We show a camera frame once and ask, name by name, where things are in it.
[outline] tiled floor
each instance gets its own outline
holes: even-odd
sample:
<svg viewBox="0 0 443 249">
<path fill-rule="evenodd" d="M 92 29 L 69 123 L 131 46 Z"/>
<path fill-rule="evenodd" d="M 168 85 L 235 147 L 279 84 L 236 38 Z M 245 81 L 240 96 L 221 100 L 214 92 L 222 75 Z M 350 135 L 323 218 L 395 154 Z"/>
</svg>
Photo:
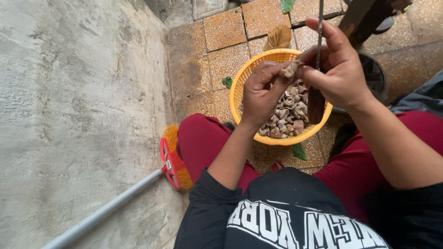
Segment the tiled floor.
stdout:
<svg viewBox="0 0 443 249">
<path fill-rule="evenodd" d="M 179 122 L 193 113 L 203 113 L 234 123 L 229 90 L 220 80 L 234 78 L 245 62 L 259 54 L 268 30 L 275 25 L 292 24 L 294 49 L 303 51 L 317 43 L 316 33 L 303 26 L 306 17 L 317 15 L 316 1 L 302 0 L 289 15 L 281 12 L 279 3 L 255 0 L 170 30 L 169 75 Z M 391 29 L 372 35 L 358 48 L 383 66 L 389 100 L 411 92 L 443 68 L 442 3 L 443 0 L 416 0 L 405 14 L 394 16 Z M 332 19 L 328 21 L 338 26 L 346 9 L 342 0 L 326 0 L 324 14 L 329 14 Z M 348 115 L 333 113 L 317 134 L 302 142 L 306 162 L 295 158 L 290 147 L 255 141 L 248 159 L 260 173 L 269 171 L 276 160 L 315 173 L 327 163 L 338 128 L 351 122 Z"/>
</svg>

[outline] broom handle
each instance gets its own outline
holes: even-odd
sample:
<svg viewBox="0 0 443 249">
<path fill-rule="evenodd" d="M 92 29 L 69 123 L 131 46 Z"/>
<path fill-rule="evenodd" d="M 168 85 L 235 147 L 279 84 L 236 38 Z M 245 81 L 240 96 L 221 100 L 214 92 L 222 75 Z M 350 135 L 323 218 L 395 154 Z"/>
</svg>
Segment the broom handle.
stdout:
<svg viewBox="0 0 443 249">
<path fill-rule="evenodd" d="M 62 233 L 60 236 L 49 242 L 41 249 L 60 249 L 71 243 L 74 239 L 83 234 L 86 230 L 96 225 L 101 218 L 112 212 L 120 204 L 129 199 L 134 193 L 146 186 L 146 184 L 152 181 L 155 177 L 159 176 L 161 173 L 161 169 L 157 169 L 156 171 L 152 172 L 150 175 L 143 178 L 141 181 L 127 189 L 125 192 L 121 193 L 114 200 L 108 202 L 97 211 L 93 212 L 90 216 L 84 218 L 78 224 L 66 230 L 66 232 Z"/>
</svg>

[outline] person's right hand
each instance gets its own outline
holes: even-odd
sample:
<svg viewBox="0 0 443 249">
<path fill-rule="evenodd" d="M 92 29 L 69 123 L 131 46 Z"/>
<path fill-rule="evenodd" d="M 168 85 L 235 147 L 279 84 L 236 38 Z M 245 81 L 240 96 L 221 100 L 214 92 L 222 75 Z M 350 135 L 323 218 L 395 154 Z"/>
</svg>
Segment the person's right hand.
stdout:
<svg viewBox="0 0 443 249">
<path fill-rule="evenodd" d="M 307 18 L 306 26 L 317 31 L 318 18 Z M 317 46 L 300 54 L 297 59 L 305 66 L 299 67 L 296 77 L 310 86 L 320 89 L 332 104 L 348 110 L 375 99 L 368 89 L 358 53 L 343 32 L 334 25 L 323 21 L 322 36 L 327 46 L 322 46 L 320 68 L 315 69 Z"/>
</svg>

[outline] yellow colander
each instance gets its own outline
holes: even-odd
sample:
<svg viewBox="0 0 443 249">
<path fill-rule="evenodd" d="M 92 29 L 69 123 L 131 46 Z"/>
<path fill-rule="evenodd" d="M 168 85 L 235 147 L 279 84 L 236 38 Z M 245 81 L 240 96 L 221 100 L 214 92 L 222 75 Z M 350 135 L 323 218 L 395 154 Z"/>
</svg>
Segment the yellow colander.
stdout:
<svg viewBox="0 0 443 249">
<path fill-rule="evenodd" d="M 273 49 L 252 57 L 252 59 L 250 59 L 248 62 L 246 62 L 246 64 L 244 64 L 241 67 L 241 69 L 235 75 L 234 80 L 232 81 L 231 91 L 229 93 L 229 105 L 231 107 L 231 112 L 232 115 L 234 116 L 234 120 L 235 122 L 237 122 L 237 124 L 240 122 L 241 119 L 238 106 L 241 105 L 241 100 L 243 99 L 243 85 L 251 75 L 254 68 L 258 64 L 260 64 L 260 62 L 263 60 L 283 63 L 294 60 L 301 53 L 302 53 L 301 51 L 294 49 L 287 49 L 287 48 Z M 317 131 L 319 131 L 319 129 L 326 123 L 326 120 L 328 120 L 331 110 L 332 110 L 332 105 L 326 101 L 325 112 L 323 114 L 323 119 L 320 122 L 320 124 L 315 124 L 315 125 L 311 124 L 307 126 L 303 130 L 303 132 L 300 133 L 298 136 L 284 138 L 284 139 L 275 139 L 267 136 L 260 136 L 257 133 L 255 134 L 254 139 L 256 141 L 269 145 L 275 145 L 275 144 L 292 145 L 299 143 L 303 140 L 308 139 L 310 136 L 314 135 Z"/>
</svg>

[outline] black sweatshirt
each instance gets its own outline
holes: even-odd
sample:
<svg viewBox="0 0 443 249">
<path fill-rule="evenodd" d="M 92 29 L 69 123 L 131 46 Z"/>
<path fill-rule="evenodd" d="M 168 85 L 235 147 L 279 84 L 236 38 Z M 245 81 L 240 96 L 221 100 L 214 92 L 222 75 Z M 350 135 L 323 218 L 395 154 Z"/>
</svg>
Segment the black sweatshirt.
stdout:
<svg viewBox="0 0 443 249">
<path fill-rule="evenodd" d="M 442 184 L 436 184 L 401 191 L 404 203 L 413 206 L 413 209 L 405 207 L 405 210 L 414 212 L 407 214 L 405 211 L 403 217 L 397 216 L 398 226 L 390 224 L 390 228 L 396 229 L 390 232 L 391 235 L 402 237 L 392 240 L 394 248 L 441 248 L 443 245 L 443 202 L 441 198 L 433 200 L 431 211 L 420 213 L 416 209 L 423 205 L 416 206 L 414 200 L 421 193 L 414 191 L 423 189 L 432 193 L 443 190 Z M 241 193 L 240 188 L 230 190 L 224 187 L 204 169 L 189 195 L 190 204 L 174 248 L 391 248 L 368 225 L 348 217 L 343 205 L 326 185 L 295 168 L 265 173 L 249 184 L 243 196 Z M 438 214 L 438 218 L 430 221 L 430 215 L 434 214 Z M 422 221 L 426 222 L 424 227 L 420 224 Z"/>
</svg>

